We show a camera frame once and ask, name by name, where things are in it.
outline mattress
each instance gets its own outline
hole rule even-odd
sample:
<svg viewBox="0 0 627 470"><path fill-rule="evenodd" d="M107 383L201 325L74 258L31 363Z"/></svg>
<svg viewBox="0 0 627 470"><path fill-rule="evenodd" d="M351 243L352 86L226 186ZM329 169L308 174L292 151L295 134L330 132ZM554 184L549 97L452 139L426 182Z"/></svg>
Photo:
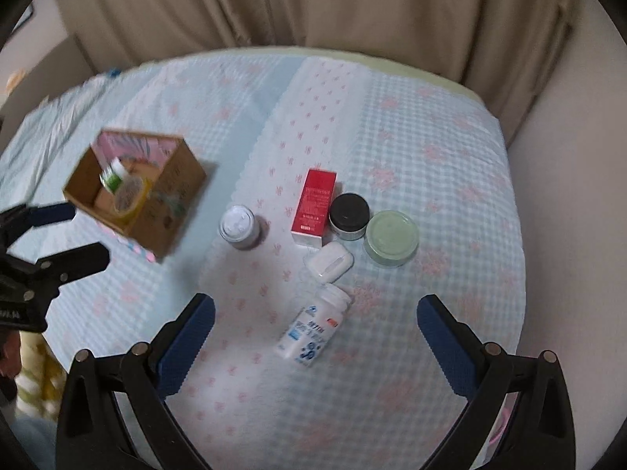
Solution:
<svg viewBox="0 0 627 470"><path fill-rule="evenodd" d="M217 322L167 404L221 468L401 469L424 463L465 402L452 394L415 323L436 293L482 340L515 351L525 311L524 255L498 121L467 89L392 62L272 49L190 56L97 76L31 113L0 157L0 199L60 201L102 127L182 134L209 172L173 252L150 263L91 219L27 233L34 260L101 240L108 270L63 288L45 336L68 368L150 341L197 291ZM416 257L378 268L361 241L338 281L346 322L309 369L273 353L315 294L290 226L309 168L336 171L374 212L418 225ZM216 232L249 206L265 238L237 251Z"/></svg>

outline metal screw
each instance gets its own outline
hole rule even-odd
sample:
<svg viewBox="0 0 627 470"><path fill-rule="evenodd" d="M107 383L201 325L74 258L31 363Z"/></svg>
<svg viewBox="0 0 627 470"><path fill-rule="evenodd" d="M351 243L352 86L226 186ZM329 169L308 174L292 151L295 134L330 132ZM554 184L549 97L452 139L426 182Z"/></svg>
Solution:
<svg viewBox="0 0 627 470"><path fill-rule="evenodd" d="M89 357L89 350L78 350L74 357L77 362L84 362Z"/></svg>
<svg viewBox="0 0 627 470"><path fill-rule="evenodd" d="M135 343L130 350L133 355L143 355L148 351L148 343Z"/></svg>
<svg viewBox="0 0 627 470"><path fill-rule="evenodd" d="M501 353L501 347L496 343L486 343L485 351L488 355L497 356Z"/></svg>
<svg viewBox="0 0 627 470"><path fill-rule="evenodd" d="M557 355L553 353L551 350L543 351L542 356L544 357L544 360L546 362L551 362L551 364L553 364L554 362L557 362Z"/></svg>

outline cardboard box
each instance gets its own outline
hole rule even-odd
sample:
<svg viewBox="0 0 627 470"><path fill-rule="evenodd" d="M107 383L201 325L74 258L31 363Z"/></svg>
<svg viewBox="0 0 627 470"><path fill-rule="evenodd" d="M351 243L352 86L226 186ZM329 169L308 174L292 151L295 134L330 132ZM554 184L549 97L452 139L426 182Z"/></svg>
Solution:
<svg viewBox="0 0 627 470"><path fill-rule="evenodd" d="M333 172L309 170L292 224L292 238L301 246L322 249L322 233L335 185Z"/></svg>
<svg viewBox="0 0 627 470"><path fill-rule="evenodd" d="M100 183L100 163L110 163L115 157L131 174L152 181L145 203L123 225L113 213L113 196ZM180 136L102 130L74 169L63 194L76 208L163 257L205 179L205 170Z"/></svg>

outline red box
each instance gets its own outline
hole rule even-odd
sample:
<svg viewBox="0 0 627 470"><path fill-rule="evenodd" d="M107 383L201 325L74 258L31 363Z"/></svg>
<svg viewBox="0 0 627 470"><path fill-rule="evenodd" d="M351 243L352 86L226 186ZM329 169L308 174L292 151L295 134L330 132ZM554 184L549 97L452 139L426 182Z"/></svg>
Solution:
<svg viewBox="0 0 627 470"><path fill-rule="evenodd" d="M309 170L292 224L292 237L297 244L322 248L322 233L327 224L335 176L333 172Z"/></svg>

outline curtain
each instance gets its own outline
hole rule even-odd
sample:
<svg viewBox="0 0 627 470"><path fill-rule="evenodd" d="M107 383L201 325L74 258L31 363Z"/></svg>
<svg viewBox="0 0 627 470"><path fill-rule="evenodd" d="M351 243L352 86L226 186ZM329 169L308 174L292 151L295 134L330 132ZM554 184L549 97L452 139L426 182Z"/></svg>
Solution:
<svg viewBox="0 0 627 470"><path fill-rule="evenodd" d="M574 0L57 0L100 70L244 45L361 52L474 90L506 141L559 56Z"/></svg>

